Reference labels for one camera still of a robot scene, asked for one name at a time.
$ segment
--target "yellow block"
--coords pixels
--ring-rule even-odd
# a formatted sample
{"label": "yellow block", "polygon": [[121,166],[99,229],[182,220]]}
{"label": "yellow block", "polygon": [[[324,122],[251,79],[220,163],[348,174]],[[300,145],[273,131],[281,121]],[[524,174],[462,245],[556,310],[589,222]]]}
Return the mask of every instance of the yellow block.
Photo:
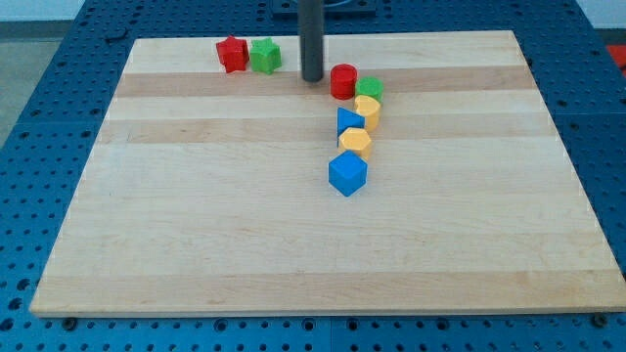
{"label": "yellow block", "polygon": [[368,96],[357,96],[354,99],[354,110],[365,117],[365,129],[372,132],[379,125],[380,103]]}
{"label": "yellow block", "polygon": [[339,136],[339,153],[353,151],[367,160],[372,153],[372,139],[363,128],[348,127]]}

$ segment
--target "toy block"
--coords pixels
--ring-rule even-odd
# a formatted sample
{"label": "toy block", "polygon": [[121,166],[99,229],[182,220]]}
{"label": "toy block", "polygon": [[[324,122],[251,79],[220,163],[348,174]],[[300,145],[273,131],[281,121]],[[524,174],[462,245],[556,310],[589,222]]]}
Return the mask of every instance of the toy block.
{"label": "toy block", "polygon": [[336,99],[348,100],[354,97],[357,70],[354,66],[340,64],[331,69],[331,95]]}
{"label": "toy block", "polygon": [[247,43],[243,39],[237,39],[229,35],[226,40],[215,44],[219,63],[226,68],[226,73],[235,70],[246,70],[249,61]]}
{"label": "toy block", "polygon": [[380,103],[368,96],[359,95],[354,99],[354,110],[365,117],[365,129],[372,132],[379,125]]}
{"label": "toy block", "polygon": [[365,128],[365,117],[348,109],[337,108],[336,136],[339,138],[348,127]]}
{"label": "toy block", "polygon": [[252,40],[250,60],[253,71],[267,74],[272,74],[276,68],[283,64],[281,48],[272,41],[272,38]]}
{"label": "toy block", "polygon": [[372,97],[382,103],[382,81],[376,77],[363,77],[356,81],[355,94]]}
{"label": "toy block", "polygon": [[367,160],[372,153],[372,139],[363,128],[349,127],[339,136],[339,152],[353,151]]}
{"label": "toy block", "polygon": [[329,162],[329,182],[346,197],[363,187],[367,177],[368,163],[352,151],[345,151]]}

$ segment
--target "gray floor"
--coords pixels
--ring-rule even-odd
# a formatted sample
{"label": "gray floor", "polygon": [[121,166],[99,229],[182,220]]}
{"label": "gray floor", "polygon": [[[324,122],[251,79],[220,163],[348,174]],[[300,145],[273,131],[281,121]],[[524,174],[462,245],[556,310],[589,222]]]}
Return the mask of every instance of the gray floor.
{"label": "gray floor", "polygon": [[61,38],[0,41],[0,149],[60,43]]}

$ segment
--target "blue cube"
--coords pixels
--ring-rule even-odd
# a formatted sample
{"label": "blue cube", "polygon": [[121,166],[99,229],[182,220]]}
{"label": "blue cube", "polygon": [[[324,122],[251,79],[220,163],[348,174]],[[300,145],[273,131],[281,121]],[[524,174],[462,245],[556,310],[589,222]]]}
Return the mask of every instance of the blue cube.
{"label": "blue cube", "polygon": [[368,163],[353,151],[345,151],[329,162],[329,182],[350,197],[367,182]]}
{"label": "blue cube", "polygon": [[339,138],[348,127],[365,128],[365,117],[344,108],[336,110],[336,137]]}

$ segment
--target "wood grain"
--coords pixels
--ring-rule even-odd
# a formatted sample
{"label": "wood grain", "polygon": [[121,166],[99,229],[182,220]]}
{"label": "wood grain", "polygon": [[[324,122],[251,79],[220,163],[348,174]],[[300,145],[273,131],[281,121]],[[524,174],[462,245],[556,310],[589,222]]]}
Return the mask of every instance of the wood grain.
{"label": "wood grain", "polygon": [[[337,101],[277,37],[132,49],[30,310],[42,317],[621,311],[626,283],[513,35],[329,36],[386,90],[368,184],[328,184]],[[372,55],[371,48],[378,48]]]}

